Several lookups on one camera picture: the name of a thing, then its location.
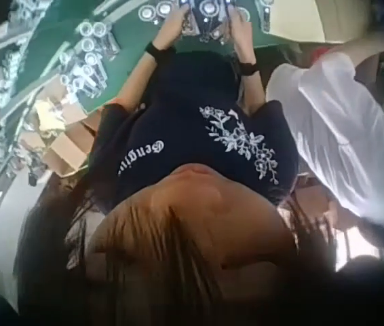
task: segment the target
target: black wristband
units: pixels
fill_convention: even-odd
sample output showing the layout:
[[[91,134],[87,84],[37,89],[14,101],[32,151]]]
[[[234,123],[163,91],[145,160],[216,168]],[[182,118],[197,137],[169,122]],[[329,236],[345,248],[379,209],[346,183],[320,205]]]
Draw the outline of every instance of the black wristband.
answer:
[[[159,50],[153,45],[153,42],[150,42],[145,47],[145,52],[150,54],[156,60],[157,64],[159,64],[167,61],[172,55],[174,55],[176,53],[176,49],[171,47],[166,50]]]
[[[256,63],[252,64],[239,62],[239,70],[240,75],[242,76],[252,76],[258,71],[258,65]]]

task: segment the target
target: floral embroidery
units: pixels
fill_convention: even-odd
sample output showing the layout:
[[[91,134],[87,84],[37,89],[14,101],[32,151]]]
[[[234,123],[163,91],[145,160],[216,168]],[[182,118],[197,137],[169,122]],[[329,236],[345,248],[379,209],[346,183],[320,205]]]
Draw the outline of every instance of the floral embroidery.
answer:
[[[230,110],[228,115],[219,109],[213,107],[200,107],[199,111],[206,119],[209,119],[211,126],[206,127],[209,136],[214,141],[221,142],[229,151],[237,151],[248,161],[254,156],[254,165],[259,173],[258,179],[262,179],[267,173],[271,174],[271,182],[277,185],[279,181],[276,179],[276,167],[278,162],[273,159],[275,151],[266,147],[265,137],[261,134],[248,133],[238,114],[234,110]],[[234,128],[228,127],[229,122],[234,122]]]

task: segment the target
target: white shirt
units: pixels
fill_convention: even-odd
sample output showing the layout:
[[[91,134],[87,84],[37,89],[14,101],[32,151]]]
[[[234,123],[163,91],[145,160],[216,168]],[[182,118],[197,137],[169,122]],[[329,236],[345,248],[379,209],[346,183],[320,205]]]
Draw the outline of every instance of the white shirt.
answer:
[[[342,53],[310,69],[284,64],[267,99],[282,103],[299,154],[340,204],[384,226],[384,113],[354,77]]]

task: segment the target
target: workbench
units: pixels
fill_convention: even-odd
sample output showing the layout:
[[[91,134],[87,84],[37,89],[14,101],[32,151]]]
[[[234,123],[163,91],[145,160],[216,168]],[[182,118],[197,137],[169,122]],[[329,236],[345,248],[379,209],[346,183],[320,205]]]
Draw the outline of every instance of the workbench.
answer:
[[[120,0],[113,8],[119,7],[127,0]],[[61,1],[55,8],[49,10],[39,24],[38,30],[28,46],[24,73],[19,77],[17,92],[31,82],[37,80],[43,68],[50,61],[56,50],[68,41],[71,45],[80,39],[76,34],[77,25],[84,19],[102,20],[103,17],[93,17],[92,10],[99,4],[97,0],[68,0]],[[254,47],[261,48],[287,43],[279,37],[264,34],[258,27],[258,14],[252,0],[238,0],[237,4],[250,11],[254,26]],[[141,57],[145,46],[156,36],[160,28],[152,23],[143,22],[138,18],[138,6],[123,18],[115,22],[112,32],[121,46],[121,52],[111,62],[104,62],[109,76],[108,87],[98,98],[83,98],[81,104],[87,113],[93,112],[105,102],[111,100],[119,91],[128,74]],[[182,37],[176,44],[179,52],[191,50],[212,50],[220,53],[232,51],[230,45],[222,46],[218,41],[202,43],[198,37]]]

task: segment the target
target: cardboard box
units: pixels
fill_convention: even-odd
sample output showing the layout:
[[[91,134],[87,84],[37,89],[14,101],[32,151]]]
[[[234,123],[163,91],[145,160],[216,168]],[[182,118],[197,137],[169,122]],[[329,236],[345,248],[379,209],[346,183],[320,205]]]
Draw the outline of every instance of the cardboard box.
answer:
[[[100,121],[102,119],[102,113],[100,110],[95,110],[89,116],[82,120],[82,123],[87,126],[89,129],[97,132],[98,127],[100,125]]]
[[[20,133],[20,143],[29,151],[45,148],[44,140],[38,132],[23,131]]]
[[[66,95],[66,88],[60,83],[60,77],[57,75],[40,91],[36,99],[40,101],[50,101],[54,105],[61,105],[62,116],[65,119],[65,125],[68,126],[85,119],[87,115],[79,102],[61,104]]]
[[[295,42],[344,43],[363,36],[371,21],[371,0],[277,0],[270,33]]]
[[[44,163],[60,177],[69,177],[85,168],[94,137],[76,123],[60,134],[45,151]]]

